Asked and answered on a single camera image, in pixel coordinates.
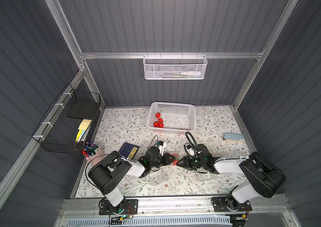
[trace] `corrugated wall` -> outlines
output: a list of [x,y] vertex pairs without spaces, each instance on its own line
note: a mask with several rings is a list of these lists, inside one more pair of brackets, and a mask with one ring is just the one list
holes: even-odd
[[[0,182],[77,71],[45,1],[0,1]],[[80,166],[81,156],[39,150],[0,211],[0,226],[53,225]]]
[[177,102],[232,104],[253,66],[253,59],[208,60],[202,80],[144,79],[142,60],[87,60],[106,106]]
[[321,226],[321,1],[300,0],[239,112],[303,226]]
[[[261,51],[286,0],[60,0],[82,52]],[[148,81],[140,60],[87,60],[107,106],[232,104],[253,60],[209,60],[205,79]]]
[[82,52],[255,52],[285,0],[60,0]]

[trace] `black wire basket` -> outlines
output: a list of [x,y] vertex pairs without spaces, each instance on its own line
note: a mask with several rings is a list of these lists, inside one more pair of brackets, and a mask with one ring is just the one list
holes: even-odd
[[[76,136],[82,119],[67,117],[69,110],[72,108],[76,100],[90,101],[97,105],[96,113],[79,142],[76,142]],[[56,104],[58,105],[58,108],[49,120],[50,124],[45,123],[46,126],[41,136],[38,137],[38,135],[32,135],[32,137],[39,142],[47,152],[81,154],[84,143],[87,141],[87,137],[90,138],[95,131],[96,123],[99,119],[98,116],[100,114],[100,104],[101,99],[99,93],[72,89],[71,92],[66,95],[62,103]]]

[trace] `white plastic basket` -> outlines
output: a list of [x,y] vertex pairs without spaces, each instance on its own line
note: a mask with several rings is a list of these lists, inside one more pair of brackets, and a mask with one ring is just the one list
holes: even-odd
[[[154,127],[154,122],[158,120],[155,114],[158,112],[163,119],[163,128]],[[192,133],[197,127],[196,108],[189,104],[153,102],[148,113],[147,126],[156,133]]]
[[149,58],[144,55],[143,64],[145,79],[203,79],[207,58],[205,55],[193,58]]

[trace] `white zip tie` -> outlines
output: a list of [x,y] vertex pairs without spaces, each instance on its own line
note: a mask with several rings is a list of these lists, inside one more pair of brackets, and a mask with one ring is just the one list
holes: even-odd
[[63,93],[63,94],[69,94],[70,97],[72,98],[72,93],[71,92],[66,92],[66,93]]
[[45,139],[43,135],[33,135],[32,137],[39,137],[39,138],[42,138],[43,140]]
[[53,127],[52,123],[50,121],[48,122],[42,122],[42,124],[49,124],[51,127]]
[[56,103],[56,104],[54,104],[54,105],[61,105],[61,106],[63,107],[63,109],[64,109],[63,103]]

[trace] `floral tablecloth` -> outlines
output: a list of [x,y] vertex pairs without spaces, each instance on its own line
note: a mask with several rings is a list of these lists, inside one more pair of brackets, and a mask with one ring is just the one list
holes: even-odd
[[[154,132],[146,127],[148,112],[149,108],[106,108],[95,143],[105,154],[119,150],[124,142],[138,145],[140,149],[134,158],[138,159],[145,154],[154,137]],[[197,143],[205,144],[214,157],[236,158],[249,154],[245,142],[222,141],[222,133],[240,134],[230,107],[196,107],[196,112],[197,130],[193,136]],[[183,145],[187,139],[184,135],[158,133],[158,137],[167,143],[165,151],[177,151],[180,158],[186,155]],[[127,175],[118,187],[125,196],[226,194],[246,180],[242,174],[198,174],[178,166],[162,166],[161,171],[169,178],[161,184],[152,185],[147,178]],[[75,197],[103,197],[102,193],[86,180],[84,174]]]

